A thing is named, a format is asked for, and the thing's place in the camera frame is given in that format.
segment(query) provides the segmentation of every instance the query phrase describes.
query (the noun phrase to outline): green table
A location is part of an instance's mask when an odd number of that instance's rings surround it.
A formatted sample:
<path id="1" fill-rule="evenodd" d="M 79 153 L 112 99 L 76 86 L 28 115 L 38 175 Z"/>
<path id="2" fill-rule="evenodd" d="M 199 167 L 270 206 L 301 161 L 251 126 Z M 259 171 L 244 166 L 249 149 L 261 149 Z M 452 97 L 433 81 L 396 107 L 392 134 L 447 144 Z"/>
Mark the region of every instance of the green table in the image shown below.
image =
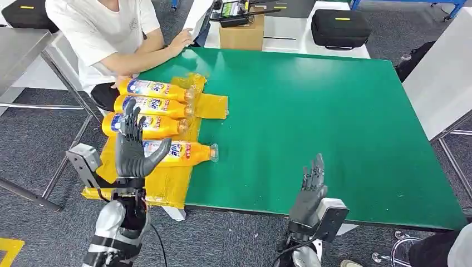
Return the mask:
<path id="1" fill-rule="evenodd" d="M 220 159 L 194 168 L 186 204 L 288 214 L 302 166 L 321 152 L 348 222 L 466 224 L 391 62 L 192 48 L 140 78 L 189 72 L 229 96 L 229 116 L 201 124 L 199 142 L 218 143 Z"/>

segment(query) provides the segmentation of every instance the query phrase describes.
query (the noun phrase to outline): yellow tape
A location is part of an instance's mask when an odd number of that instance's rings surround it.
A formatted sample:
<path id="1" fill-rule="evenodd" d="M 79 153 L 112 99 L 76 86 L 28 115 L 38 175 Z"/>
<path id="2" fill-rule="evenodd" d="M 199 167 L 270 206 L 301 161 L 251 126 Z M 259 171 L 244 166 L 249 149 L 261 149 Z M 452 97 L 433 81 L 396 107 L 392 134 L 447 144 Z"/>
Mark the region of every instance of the yellow tape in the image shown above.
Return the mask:
<path id="1" fill-rule="evenodd" d="M 174 77 L 172 84 L 182 88 L 195 85 L 197 97 L 195 99 L 196 117 L 189 120 L 189 129 L 183 135 L 173 136 L 173 140 L 197 141 L 201 124 L 204 118 L 226 118 L 228 98 L 202 93 L 206 79 L 202 75 L 191 74 L 189 78 Z M 108 182 L 114 182 L 117 174 L 115 169 L 115 139 L 106 141 L 100 156 L 102 166 L 97 169 L 97 174 Z M 146 201 L 149 205 L 172 206 L 183 209 L 185 196 L 189 187 L 192 167 L 155 168 L 146 177 Z M 112 189 L 102 189 L 102 194 L 109 199 Z M 82 191 L 85 198 L 99 199 L 96 189 L 85 187 Z"/>
<path id="2" fill-rule="evenodd" d="M 23 246 L 22 240 L 0 238 L 0 250 L 7 252 L 0 262 L 0 267 L 10 267 Z"/>

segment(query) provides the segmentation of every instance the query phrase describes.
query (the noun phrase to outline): black robotic finger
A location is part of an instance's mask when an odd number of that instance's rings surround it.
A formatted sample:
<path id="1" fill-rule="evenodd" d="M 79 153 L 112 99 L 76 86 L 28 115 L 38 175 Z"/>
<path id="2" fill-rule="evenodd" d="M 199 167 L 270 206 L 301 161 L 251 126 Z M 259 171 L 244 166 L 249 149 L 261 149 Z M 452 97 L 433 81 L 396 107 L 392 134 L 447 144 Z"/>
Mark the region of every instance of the black robotic finger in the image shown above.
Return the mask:
<path id="1" fill-rule="evenodd" d="M 142 125 L 144 124 L 144 122 L 146 121 L 146 116 L 143 116 L 141 117 L 141 119 L 139 119 L 139 123 L 138 123 L 138 141 L 139 142 L 142 142 Z"/>

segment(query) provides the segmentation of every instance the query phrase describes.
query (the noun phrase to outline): black case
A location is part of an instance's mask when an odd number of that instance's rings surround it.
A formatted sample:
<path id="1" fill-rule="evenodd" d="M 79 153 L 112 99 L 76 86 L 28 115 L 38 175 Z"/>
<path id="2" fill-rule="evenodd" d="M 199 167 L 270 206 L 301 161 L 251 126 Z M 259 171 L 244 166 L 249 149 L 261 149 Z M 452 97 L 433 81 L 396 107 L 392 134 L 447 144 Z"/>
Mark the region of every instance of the black case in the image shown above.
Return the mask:
<path id="1" fill-rule="evenodd" d="M 318 9 L 312 18 L 311 32 L 319 46 L 350 50 L 364 45 L 371 30 L 359 11 Z"/>
<path id="2" fill-rule="evenodd" d="M 46 0 L 16 0 L 2 10 L 5 20 L 13 28 L 48 29 L 51 33 L 59 31 L 47 17 Z"/>

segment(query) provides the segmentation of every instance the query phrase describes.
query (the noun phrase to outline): robotic thumb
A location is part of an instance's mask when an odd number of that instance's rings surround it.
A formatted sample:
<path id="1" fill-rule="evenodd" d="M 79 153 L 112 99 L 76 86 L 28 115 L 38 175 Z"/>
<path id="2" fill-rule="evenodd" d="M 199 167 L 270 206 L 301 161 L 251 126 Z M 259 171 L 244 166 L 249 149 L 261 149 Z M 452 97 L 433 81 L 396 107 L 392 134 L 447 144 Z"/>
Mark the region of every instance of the robotic thumb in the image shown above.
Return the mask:
<path id="1" fill-rule="evenodd" d="M 164 157 L 170 151 L 172 139 L 165 138 L 162 140 L 161 145 L 159 148 L 154 151 L 149 157 L 144 158 L 143 163 L 143 172 L 144 176 L 149 175 L 153 169 L 164 159 Z"/>

